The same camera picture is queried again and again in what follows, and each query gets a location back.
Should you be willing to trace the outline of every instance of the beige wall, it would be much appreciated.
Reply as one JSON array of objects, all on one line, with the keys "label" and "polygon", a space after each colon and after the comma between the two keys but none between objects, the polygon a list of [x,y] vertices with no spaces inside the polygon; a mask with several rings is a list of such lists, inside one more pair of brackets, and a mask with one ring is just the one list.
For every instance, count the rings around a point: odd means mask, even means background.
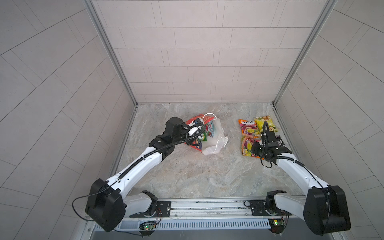
[{"label": "beige wall", "polygon": [[1,1],[0,238],[69,239],[133,107],[81,0]]},{"label": "beige wall", "polygon": [[384,239],[383,12],[339,0],[277,104],[304,163],[345,191],[351,239]]},{"label": "beige wall", "polygon": [[272,101],[323,1],[93,1],[140,103]]}]

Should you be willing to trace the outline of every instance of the fox's candy bag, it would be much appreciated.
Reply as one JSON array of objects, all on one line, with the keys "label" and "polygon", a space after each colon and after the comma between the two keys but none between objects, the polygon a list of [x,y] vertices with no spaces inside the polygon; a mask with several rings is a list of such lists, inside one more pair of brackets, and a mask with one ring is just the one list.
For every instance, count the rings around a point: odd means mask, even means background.
[{"label": "fox's candy bag", "polygon": [[241,137],[241,151],[243,156],[257,157],[251,153],[252,145],[256,142],[257,138],[249,138],[246,136]]},{"label": "fox's candy bag", "polygon": [[268,123],[269,131],[277,132],[277,128],[273,124],[271,116],[269,116],[269,115],[265,116],[265,117],[255,118],[255,122],[256,122],[257,127],[259,128],[260,132],[263,132],[263,125],[264,125],[265,121]]},{"label": "fox's candy bag", "polygon": [[243,136],[255,138],[260,137],[259,129],[257,129],[255,121],[239,119],[239,124]]}]

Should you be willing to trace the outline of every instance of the black mounting plate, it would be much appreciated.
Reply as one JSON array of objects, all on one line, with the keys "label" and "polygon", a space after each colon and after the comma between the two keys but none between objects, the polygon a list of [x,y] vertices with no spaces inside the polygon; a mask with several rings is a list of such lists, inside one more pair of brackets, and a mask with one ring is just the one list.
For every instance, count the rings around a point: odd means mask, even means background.
[{"label": "black mounting plate", "polygon": [[[170,216],[170,201],[158,201],[156,204],[156,210],[155,210],[155,214],[153,215],[153,217],[157,216],[157,212],[158,212],[157,208],[159,208],[161,211],[161,217],[169,217]],[[132,214],[129,217],[148,217],[148,216],[145,216],[142,212],[139,212],[136,214]]]},{"label": "black mounting plate", "polygon": [[[249,200],[249,207],[251,208],[252,216],[272,216],[265,209],[265,200]],[[276,216],[282,216],[283,213],[277,209]]]}]

